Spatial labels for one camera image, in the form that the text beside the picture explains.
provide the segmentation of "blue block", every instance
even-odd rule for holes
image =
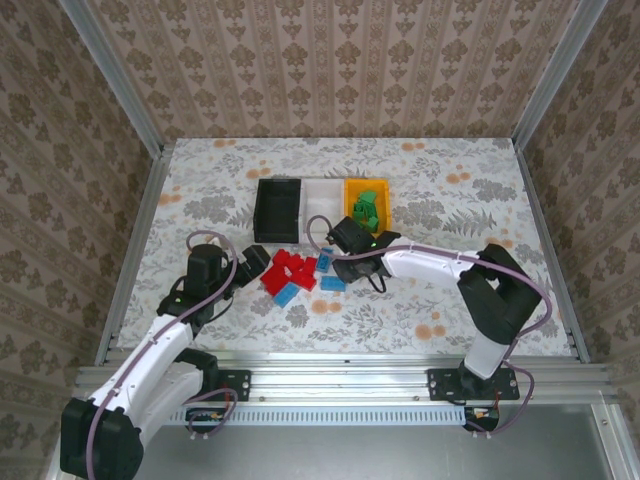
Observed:
[[[324,275],[320,280],[320,288],[331,292],[346,292],[347,286],[338,277]]]
[[[279,307],[286,307],[287,303],[289,303],[293,298],[298,294],[300,289],[297,285],[293,283],[287,283],[282,290],[278,292],[278,294],[273,297],[273,301]]]
[[[332,248],[323,248],[322,250],[327,253],[333,253]],[[331,265],[331,259],[321,254],[318,257],[318,263],[316,263],[316,271],[327,273],[329,271],[329,265]]]

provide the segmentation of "purple cable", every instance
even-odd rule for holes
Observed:
[[[363,258],[373,257],[373,256],[380,255],[381,253],[386,253],[386,252],[398,252],[398,251],[404,251],[404,250],[413,251],[413,250],[415,250],[415,251],[418,251],[418,252],[425,252],[425,253],[429,253],[429,254],[432,254],[432,255],[438,255],[438,256],[441,256],[441,257],[450,258],[452,260],[458,260],[458,261],[463,261],[463,262],[474,263],[476,265],[480,265],[481,267],[485,267],[485,268],[494,270],[496,272],[500,272],[500,273],[504,273],[504,274],[510,275],[511,277],[515,278],[516,280],[520,280],[521,282],[525,283],[526,285],[531,287],[538,295],[540,295],[540,297],[542,298],[542,300],[544,301],[544,303],[545,303],[545,305],[547,307],[547,311],[544,313],[544,315],[542,316],[542,318],[538,322],[534,323],[530,327],[525,328],[524,330],[521,330],[516,335],[516,338],[513,340],[513,342],[509,346],[509,349],[507,350],[507,352],[505,353],[504,357],[502,358],[502,361],[503,361],[503,363],[505,365],[507,365],[508,367],[512,368],[516,372],[520,372],[523,375],[526,375],[527,377],[529,377],[529,382],[530,382],[529,383],[529,391],[527,392],[527,395],[525,396],[524,400],[522,401],[522,404],[518,408],[518,411],[515,413],[515,415],[507,423],[505,423],[504,425],[496,428],[493,432],[487,432],[485,429],[483,429],[479,425],[476,425],[473,422],[467,422],[472,427],[477,428],[478,430],[480,430],[479,433],[482,433],[485,436],[498,434],[500,432],[505,431],[507,428],[509,428],[511,425],[513,425],[518,420],[518,418],[520,418],[520,416],[524,412],[525,408],[529,404],[529,401],[531,400],[531,397],[533,396],[533,388],[535,386],[535,382],[533,380],[533,375],[531,375],[531,372],[525,370],[524,368],[520,368],[520,367],[516,367],[514,365],[511,365],[509,362],[507,362],[507,359],[511,356],[511,353],[513,352],[514,348],[516,347],[516,345],[518,343],[518,340],[523,335],[526,335],[527,333],[530,333],[533,330],[536,330],[536,329],[542,327],[551,318],[551,312],[553,311],[553,305],[551,304],[551,298],[549,298],[549,295],[547,295],[547,292],[545,292],[542,289],[542,287],[540,287],[537,283],[535,283],[533,280],[531,280],[526,275],[522,275],[520,272],[516,272],[515,270],[512,270],[510,268],[503,267],[502,265],[496,265],[496,264],[493,264],[491,262],[486,262],[484,260],[480,260],[479,258],[469,257],[467,255],[459,255],[457,252],[447,252],[447,251],[439,250],[439,249],[433,248],[433,247],[426,247],[424,245],[398,245],[398,246],[395,246],[395,247],[381,248],[381,249],[375,250],[373,252],[360,253],[360,254],[357,254],[357,255],[334,255],[332,253],[329,253],[329,252],[326,252],[326,251],[322,250],[318,246],[318,244],[316,244],[316,242],[314,242],[313,237],[311,236],[311,224],[315,220],[324,221],[327,224],[327,226],[329,227],[329,230],[331,230],[331,228],[332,228],[331,222],[329,221],[329,219],[327,217],[325,217],[323,215],[314,215],[307,222],[307,232],[306,233],[307,233],[307,237],[309,239],[309,243],[311,243],[311,246],[313,248],[315,248],[318,252],[320,252],[322,255],[325,255],[325,256],[327,256],[329,258],[332,258],[334,260],[349,260],[349,261],[351,261],[351,260],[361,260]]]
[[[231,418],[231,415],[233,415],[233,411],[238,406],[238,392],[236,392],[235,390],[233,390],[231,388],[219,388],[218,390],[214,390],[212,392],[204,393],[204,394],[200,395],[199,397],[193,397],[193,398],[190,398],[189,400],[187,400],[186,402],[184,402],[185,405],[188,405],[190,403],[201,402],[202,400],[206,400],[207,398],[210,398],[210,397],[215,397],[216,395],[220,395],[221,393],[229,393],[229,394],[233,395],[233,403],[231,404],[231,408],[229,408],[229,410],[227,411],[226,415],[224,417],[222,417],[222,420],[220,420],[218,425],[216,425],[213,430],[211,430],[209,433],[207,433],[207,435],[210,436],[210,437],[213,437],[218,432],[220,432],[220,429],[222,428],[222,426],[225,423],[227,423],[229,418]],[[200,413],[196,412],[196,414],[193,415],[189,419],[189,425],[187,427],[188,430],[189,430],[189,433],[192,433],[192,434],[195,433],[193,431],[193,422],[194,422],[194,420],[197,417],[203,416],[204,414],[208,414],[208,413],[211,413],[211,412],[208,411],[208,410],[202,410],[202,412],[200,412]]]
[[[222,284],[222,286],[218,290],[216,290],[214,293],[212,293],[211,296],[205,298],[203,301],[191,307],[182,315],[176,317],[171,322],[167,323],[163,328],[158,330],[158,333],[156,333],[151,338],[151,340],[149,340],[147,344],[142,348],[142,350],[138,352],[138,354],[133,358],[133,360],[131,360],[131,363],[129,363],[129,365],[127,366],[125,371],[122,373],[120,378],[113,385],[113,388],[109,391],[104,401],[98,407],[96,414],[93,416],[93,420],[91,420],[91,426],[89,427],[89,434],[87,435],[87,449],[85,453],[85,457],[87,459],[87,477],[89,478],[89,480],[96,480],[95,472],[93,470],[93,443],[95,441],[96,431],[98,430],[98,423],[100,422],[100,418],[102,417],[102,414],[106,410],[107,405],[113,399],[113,397],[115,397],[119,393],[118,390],[120,389],[124,381],[127,379],[131,371],[140,362],[140,360],[142,360],[142,357],[144,357],[145,353],[147,353],[147,351],[157,342],[157,340],[162,335],[165,334],[167,330],[172,328],[174,325],[180,323],[183,319],[185,319],[189,315],[197,312],[201,308],[210,304],[216,297],[218,297],[222,292],[224,292],[224,290],[231,284],[231,281],[233,280],[233,277],[236,274],[236,270],[238,268],[238,256],[236,255],[236,250],[233,248],[233,245],[227,239],[227,237],[225,237],[224,235],[218,232],[214,232],[213,230],[196,230],[195,232],[191,233],[187,237],[187,248],[189,249],[189,251],[191,251],[190,241],[196,235],[213,235],[215,237],[218,237],[222,241],[222,243],[225,244],[225,246],[231,251],[231,273],[229,273],[229,276],[227,277],[225,282]]]

